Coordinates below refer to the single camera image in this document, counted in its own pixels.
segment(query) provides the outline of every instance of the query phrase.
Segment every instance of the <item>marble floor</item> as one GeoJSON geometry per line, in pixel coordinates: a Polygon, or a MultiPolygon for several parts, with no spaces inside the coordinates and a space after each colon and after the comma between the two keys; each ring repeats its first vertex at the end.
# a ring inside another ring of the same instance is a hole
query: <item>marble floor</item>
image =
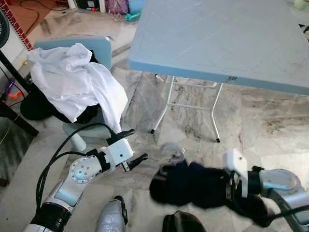
{"type": "MultiPolygon", "coordinates": [[[[31,34],[32,42],[72,34],[108,35],[112,38],[112,74],[125,88],[129,104],[123,114],[123,129],[133,128],[128,140],[136,155],[146,152],[150,158],[129,173],[121,168],[113,174],[103,174],[88,185],[66,232],[94,231],[103,205],[113,196],[126,201],[128,232],[159,232],[163,217],[177,209],[195,214],[208,232],[290,232],[284,219],[272,222],[265,229],[236,215],[226,207],[202,210],[193,205],[181,208],[160,205],[152,201],[148,186],[164,157],[158,150],[165,142],[178,143],[186,150],[188,161],[209,167],[221,167],[224,151],[236,147],[248,159],[249,167],[285,168],[300,178],[309,190],[309,97],[242,86],[224,85],[215,111],[221,143],[215,143],[208,111],[170,107],[154,135],[149,130],[163,110],[169,83],[155,79],[153,73],[131,71],[127,55],[137,23],[114,21],[107,14],[70,12],[50,13],[31,34]]],[[[188,78],[177,82],[209,84],[188,78]]],[[[171,101],[210,106],[213,90],[175,86],[171,101]]],[[[0,228],[4,232],[21,231],[35,211],[35,186],[39,174],[50,157],[66,138],[62,123],[51,117],[30,122],[40,133],[33,139],[10,185],[0,201],[0,228]]],[[[100,138],[85,138],[87,149],[105,145],[100,138]]],[[[54,184],[65,178],[74,157],[57,161],[49,175],[44,196],[54,184]]],[[[276,212],[278,207],[266,203],[276,212]]]]}

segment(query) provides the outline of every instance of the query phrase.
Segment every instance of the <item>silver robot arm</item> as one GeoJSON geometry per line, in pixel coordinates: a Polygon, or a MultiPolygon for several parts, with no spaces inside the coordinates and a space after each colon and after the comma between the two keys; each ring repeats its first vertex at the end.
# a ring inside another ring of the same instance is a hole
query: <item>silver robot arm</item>
{"type": "MultiPolygon", "coordinates": [[[[301,186],[299,178],[288,170],[261,170],[258,176],[249,175],[247,160],[236,149],[224,154],[224,163],[228,174],[236,173],[235,183],[241,181],[242,197],[247,197],[254,189],[254,194],[272,199],[281,212],[309,205],[309,193],[301,186]]],[[[294,232],[309,232],[309,210],[289,214],[285,219],[294,232]]]]}
{"type": "MultiPolygon", "coordinates": [[[[125,171],[129,171],[130,167],[126,160],[132,156],[133,151],[127,139],[121,139],[108,147],[100,148],[97,155],[77,159],[70,166],[67,178],[54,187],[42,204],[39,213],[23,232],[63,231],[86,186],[99,173],[113,171],[120,163],[125,171]]],[[[144,155],[142,158],[135,164],[144,160],[144,155]]]]}
{"type": "MultiPolygon", "coordinates": [[[[259,176],[261,196],[272,199],[281,212],[309,205],[309,193],[294,173],[284,169],[261,170],[259,176]]],[[[285,216],[285,219],[294,232],[309,231],[309,210],[285,216]]]]}

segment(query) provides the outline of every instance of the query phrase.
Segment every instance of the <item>red brick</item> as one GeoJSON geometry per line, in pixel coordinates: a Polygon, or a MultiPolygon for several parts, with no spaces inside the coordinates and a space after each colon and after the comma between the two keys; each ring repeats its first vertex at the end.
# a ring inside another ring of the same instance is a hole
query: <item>red brick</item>
{"type": "Polygon", "coordinates": [[[13,26],[14,29],[20,28],[20,25],[17,21],[14,24],[12,24],[12,26],[13,26]]]}
{"type": "Polygon", "coordinates": [[[22,33],[24,33],[24,31],[23,31],[21,28],[18,28],[18,29],[16,30],[16,32],[17,32],[17,34],[19,34],[19,35],[21,35],[22,33]]]}
{"type": "Polygon", "coordinates": [[[32,45],[30,47],[27,47],[28,51],[33,50],[32,45]]]}
{"type": "Polygon", "coordinates": [[[21,37],[22,37],[23,39],[25,39],[25,38],[27,38],[27,35],[26,35],[25,33],[22,33],[22,34],[21,34],[21,37]]]}
{"type": "Polygon", "coordinates": [[[30,43],[30,41],[28,40],[28,38],[25,38],[25,39],[24,39],[24,43],[25,43],[25,44],[29,44],[29,43],[30,43]]]}
{"type": "Polygon", "coordinates": [[[10,10],[8,4],[3,4],[3,5],[1,6],[1,8],[3,9],[3,12],[4,12],[4,13],[6,13],[6,12],[8,12],[8,11],[10,10]]]}
{"type": "Polygon", "coordinates": [[[5,15],[9,20],[13,17],[12,11],[10,9],[5,13],[5,15]]]}
{"type": "Polygon", "coordinates": [[[26,47],[27,47],[27,49],[29,50],[31,50],[31,48],[32,48],[32,45],[31,45],[31,43],[29,42],[28,44],[26,44],[26,47]]]}
{"type": "Polygon", "coordinates": [[[12,17],[10,21],[11,21],[11,24],[12,24],[12,25],[13,25],[15,22],[17,22],[15,17],[12,17]]]}

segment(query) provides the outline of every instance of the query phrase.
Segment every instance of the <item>white metal table leg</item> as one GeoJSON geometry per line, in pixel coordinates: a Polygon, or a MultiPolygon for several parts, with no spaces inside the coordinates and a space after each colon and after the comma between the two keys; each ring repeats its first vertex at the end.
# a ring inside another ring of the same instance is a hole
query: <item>white metal table leg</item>
{"type": "Polygon", "coordinates": [[[175,77],[173,76],[172,79],[171,79],[171,81],[170,81],[169,95],[168,95],[167,100],[166,100],[166,106],[164,107],[164,110],[162,111],[162,114],[160,115],[160,117],[159,117],[159,119],[158,119],[158,121],[157,121],[155,127],[150,131],[151,134],[153,134],[153,133],[155,132],[155,130],[158,128],[158,126],[159,126],[159,124],[160,124],[160,122],[161,122],[161,120],[162,120],[162,118],[163,118],[163,116],[164,116],[166,110],[168,109],[170,95],[171,95],[172,90],[173,90],[174,79],[175,79],[175,77]]]}
{"type": "Polygon", "coordinates": [[[222,86],[223,86],[223,83],[220,83],[218,91],[217,91],[217,95],[216,95],[216,97],[214,99],[213,106],[212,106],[212,109],[211,109],[211,123],[212,123],[213,131],[214,131],[215,136],[216,136],[217,143],[220,142],[220,136],[219,136],[219,132],[218,132],[218,129],[217,129],[217,126],[216,126],[216,122],[214,121],[213,112],[214,112],[214,108],[216,107],[216,104],[217,104],[217,101],[218,101],[218,98],[219,98],[222,86]]]}

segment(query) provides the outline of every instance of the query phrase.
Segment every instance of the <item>black leg stand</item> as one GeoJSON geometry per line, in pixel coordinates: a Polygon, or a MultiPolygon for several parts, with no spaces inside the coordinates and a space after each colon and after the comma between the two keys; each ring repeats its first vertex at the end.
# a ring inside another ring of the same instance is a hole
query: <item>black leg stand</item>
{"type": "Polygon", "coordinates": [[[26,83],[24,78],[19,74],[19,72],[14,68],[10,61],[5,57],[5,55],[0,51],[0,61],[7,68],[7,70],[12,74],[12,76],[19,82],[19,84],[29,93],[30,86],[26,83]]]}
{"type": "Polygon", "coordinates": [[[5,179],[0,178],[0,186],[5,187],[9,184],[9,182],[5,179]]]}
{"type": "Polygon", "coordinates": [[[20,126],[26,132],[28,132],[32,136],[37,136],[39,133],[33,126],[27,123],[21,116],[19,116],[14,110],[12,110],[9,106],[0,101],[0,112],[4,117],[7,117],[15,124],[20,126]]]}

